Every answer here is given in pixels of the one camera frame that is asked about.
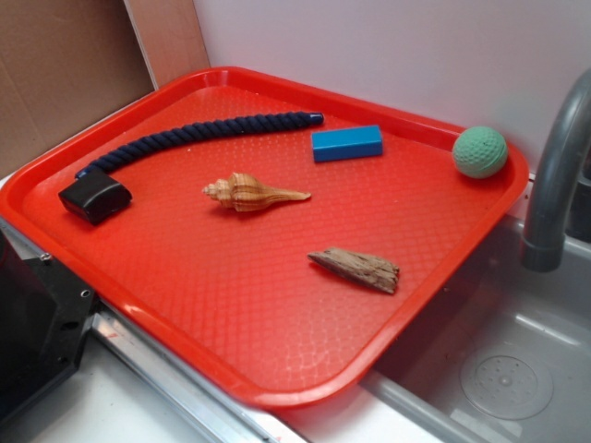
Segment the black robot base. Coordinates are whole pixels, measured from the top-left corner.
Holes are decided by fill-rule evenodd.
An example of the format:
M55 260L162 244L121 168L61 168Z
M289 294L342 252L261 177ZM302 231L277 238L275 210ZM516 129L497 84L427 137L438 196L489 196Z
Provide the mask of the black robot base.
M22 258L1 236L1 424L79 368L95 291L56 258Z

